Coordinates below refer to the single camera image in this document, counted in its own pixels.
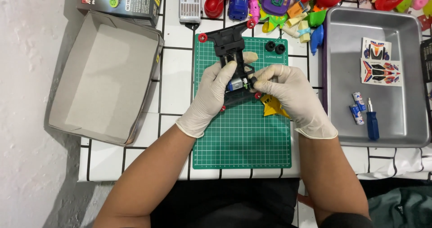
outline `tiled table surface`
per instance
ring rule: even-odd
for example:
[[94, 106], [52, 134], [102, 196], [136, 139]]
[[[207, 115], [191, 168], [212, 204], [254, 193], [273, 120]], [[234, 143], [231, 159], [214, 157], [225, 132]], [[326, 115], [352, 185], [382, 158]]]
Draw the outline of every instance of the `tiled table surface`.
[[[342, 6], [368, 7], [356, 2], [344, 1]], [[234, 22], [222, 14], [217, 19], [209, 19], [204, 14], [200, 27], [192, 30], [180, 25], [178, 21], [178, 0], [163, 0], [157, 29], [162, 31], [165, 47], [161, 59], [161, 68], [153, 77], [146, 102], [145, 113], [141, 122], [141, 131], [135, 142], [126, 147], [118, 147], [98, 141], [82, 138], [79, 181], [115, 181], [132, 161], [152, 144], [161, 134], [171, 127], [175, 120], [189, 107], [192, 99], [191, 78], [193, 73], [194, 34], [217, 30], [239, 22]], [[421, 11], [412, 12], [421, 15]], [[281, 31], [263, 33], [262, 24], [253, 30], [247, 30], [244, 36], [277, 38]], [[429, 31], [423, 32], [424, 39], [429, 38]], [[310, 84], [321, 98], [321, 51], [315, 56], [310, 53], [309, 45], [299, 39], [282, 35], [288, 40], [289, 66], [302, 69]], [[217, 179], [217, 178], [263, 178], [263, 177], [299, 177], [298, 133], [293, 131], [291, 122], [292, 168], [290, 169], [224, 169], [194, 170], [188, 159], [179, 179]], [[385, 177], [409, 177], [431, 179], [432, 145], [425, 148], [364, 148], [344, 146], [349, 163], [362, 179]]]

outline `blue screwdriver handle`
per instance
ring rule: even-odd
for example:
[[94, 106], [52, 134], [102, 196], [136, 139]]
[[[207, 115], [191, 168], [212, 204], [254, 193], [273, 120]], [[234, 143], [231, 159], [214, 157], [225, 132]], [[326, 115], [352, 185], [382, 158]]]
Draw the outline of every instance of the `blue screwdriver handle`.
[[368, 116], [367, 124], [369, 138], [377, 140], [379, 139], [378, 120], [376, 117], [377, 112], [367, 112], [366, 114]]

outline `pink plastic toy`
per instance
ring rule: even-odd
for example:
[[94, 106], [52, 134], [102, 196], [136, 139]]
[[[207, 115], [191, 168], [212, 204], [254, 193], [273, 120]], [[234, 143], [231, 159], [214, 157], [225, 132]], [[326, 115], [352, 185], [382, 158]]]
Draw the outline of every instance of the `pink plastic toy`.
[[429, 0], [414, 0], [412, 7], [414, 10], [420, 10], [427, 4], [428, 1]]
[[249, 0], [249, 16], [258, 23], [260, 19], [260, 6], [258, 5], [258, 0]]

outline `blue toy car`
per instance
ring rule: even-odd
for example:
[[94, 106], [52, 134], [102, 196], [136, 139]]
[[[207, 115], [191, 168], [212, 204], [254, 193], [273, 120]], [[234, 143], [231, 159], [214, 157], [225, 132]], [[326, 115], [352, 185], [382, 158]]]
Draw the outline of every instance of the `blue toy car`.
[[243, 21], [248, 16], [249, 0], [229, 0], [228, 17]]

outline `open cardboard box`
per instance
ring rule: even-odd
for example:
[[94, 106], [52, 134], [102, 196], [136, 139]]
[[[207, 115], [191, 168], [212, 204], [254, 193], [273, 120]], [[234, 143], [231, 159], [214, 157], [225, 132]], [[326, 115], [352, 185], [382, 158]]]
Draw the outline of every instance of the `open cardboard box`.
[[163, 44], [156, 29], [89, 11], [64, 67], [49, 126], [110, 144], [132, 143]]

